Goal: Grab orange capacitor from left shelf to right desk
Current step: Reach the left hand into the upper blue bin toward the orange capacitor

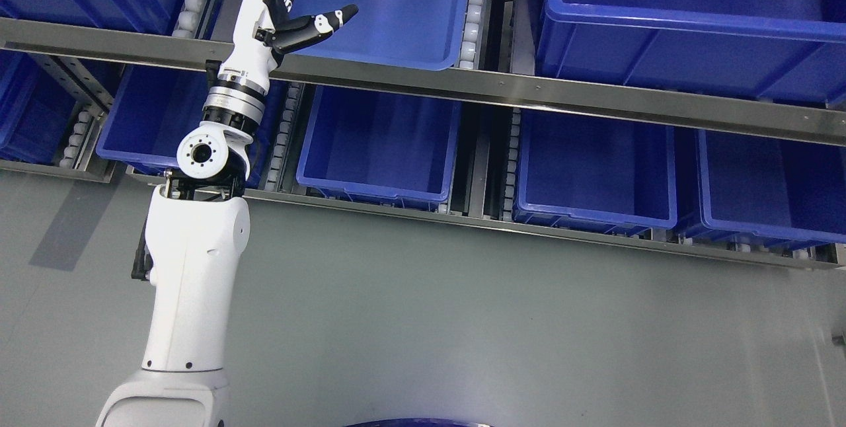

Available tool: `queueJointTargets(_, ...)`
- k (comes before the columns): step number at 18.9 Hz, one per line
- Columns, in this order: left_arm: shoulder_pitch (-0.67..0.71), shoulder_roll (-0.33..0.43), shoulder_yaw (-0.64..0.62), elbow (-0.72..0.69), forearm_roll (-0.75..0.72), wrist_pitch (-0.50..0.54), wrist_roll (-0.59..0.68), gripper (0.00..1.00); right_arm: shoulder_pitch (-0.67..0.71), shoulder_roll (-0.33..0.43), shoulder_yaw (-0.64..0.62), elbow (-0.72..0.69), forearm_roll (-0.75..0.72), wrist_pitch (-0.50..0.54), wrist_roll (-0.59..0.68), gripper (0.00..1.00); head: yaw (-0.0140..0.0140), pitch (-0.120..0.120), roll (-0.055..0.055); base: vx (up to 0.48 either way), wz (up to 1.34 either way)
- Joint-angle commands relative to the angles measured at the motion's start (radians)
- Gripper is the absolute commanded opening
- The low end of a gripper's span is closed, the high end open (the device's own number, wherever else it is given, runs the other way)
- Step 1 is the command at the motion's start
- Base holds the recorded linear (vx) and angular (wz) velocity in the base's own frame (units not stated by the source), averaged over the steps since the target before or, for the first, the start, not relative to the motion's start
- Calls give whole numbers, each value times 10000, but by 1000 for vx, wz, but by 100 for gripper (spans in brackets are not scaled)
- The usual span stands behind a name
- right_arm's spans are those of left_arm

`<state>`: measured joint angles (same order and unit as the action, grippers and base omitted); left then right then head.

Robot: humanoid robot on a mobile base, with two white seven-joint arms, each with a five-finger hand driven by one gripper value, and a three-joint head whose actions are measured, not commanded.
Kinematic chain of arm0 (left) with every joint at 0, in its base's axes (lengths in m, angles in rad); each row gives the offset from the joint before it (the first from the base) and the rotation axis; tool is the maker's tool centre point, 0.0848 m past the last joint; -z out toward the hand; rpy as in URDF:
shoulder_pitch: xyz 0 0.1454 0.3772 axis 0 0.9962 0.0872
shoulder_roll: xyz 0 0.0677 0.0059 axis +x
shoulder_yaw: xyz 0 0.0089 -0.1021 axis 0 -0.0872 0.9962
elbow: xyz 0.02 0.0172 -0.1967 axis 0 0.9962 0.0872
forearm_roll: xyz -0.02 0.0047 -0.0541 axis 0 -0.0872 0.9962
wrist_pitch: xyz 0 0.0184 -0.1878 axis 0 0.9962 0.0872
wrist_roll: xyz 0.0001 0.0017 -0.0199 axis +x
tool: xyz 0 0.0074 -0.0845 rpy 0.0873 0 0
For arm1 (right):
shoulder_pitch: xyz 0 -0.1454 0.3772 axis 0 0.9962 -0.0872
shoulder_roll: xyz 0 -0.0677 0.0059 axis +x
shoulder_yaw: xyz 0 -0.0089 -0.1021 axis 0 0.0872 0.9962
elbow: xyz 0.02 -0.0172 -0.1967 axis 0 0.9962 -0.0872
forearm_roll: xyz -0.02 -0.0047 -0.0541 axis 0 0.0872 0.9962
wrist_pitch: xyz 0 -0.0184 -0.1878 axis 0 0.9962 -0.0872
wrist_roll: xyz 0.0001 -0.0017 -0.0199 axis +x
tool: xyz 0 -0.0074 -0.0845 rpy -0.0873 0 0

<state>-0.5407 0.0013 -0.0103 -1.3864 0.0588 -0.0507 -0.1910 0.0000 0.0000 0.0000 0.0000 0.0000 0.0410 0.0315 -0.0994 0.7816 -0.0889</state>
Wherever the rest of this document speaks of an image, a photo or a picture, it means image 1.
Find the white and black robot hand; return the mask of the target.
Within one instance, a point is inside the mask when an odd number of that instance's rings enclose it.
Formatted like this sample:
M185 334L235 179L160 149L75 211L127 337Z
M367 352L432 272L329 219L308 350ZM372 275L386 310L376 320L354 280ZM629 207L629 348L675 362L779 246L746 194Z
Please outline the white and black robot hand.
M215 77L265 89L288 54L320 44L354 18L354 3L323 14L292 17L295 0L242 0L233 49Z

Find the blue bin behind arm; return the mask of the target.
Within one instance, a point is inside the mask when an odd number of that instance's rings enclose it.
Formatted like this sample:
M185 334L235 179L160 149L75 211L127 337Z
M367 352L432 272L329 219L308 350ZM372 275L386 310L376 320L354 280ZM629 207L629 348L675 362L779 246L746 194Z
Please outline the blue bin behind arm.
M119 84L96 153L148 176L177 168L178 145L199 126L208 89L202 72L131 65Z

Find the blue robot base edge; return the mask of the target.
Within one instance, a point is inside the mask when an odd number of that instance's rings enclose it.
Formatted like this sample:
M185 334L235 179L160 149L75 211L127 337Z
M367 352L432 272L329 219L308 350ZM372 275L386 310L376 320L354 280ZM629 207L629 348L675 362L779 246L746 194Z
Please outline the blue robot base edge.
M489 427L489 424L446 418L390 418L350 424L348 427Z

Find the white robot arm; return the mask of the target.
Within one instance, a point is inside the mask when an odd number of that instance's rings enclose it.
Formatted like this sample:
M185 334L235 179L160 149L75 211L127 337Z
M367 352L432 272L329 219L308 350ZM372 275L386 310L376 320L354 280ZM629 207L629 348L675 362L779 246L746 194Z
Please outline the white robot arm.
M250 240L246 152L262 121L271 59L229 58L202 121L178 145L145 220L156 289L140 368L106 400L97 426L229 426L225 339L239 259Z

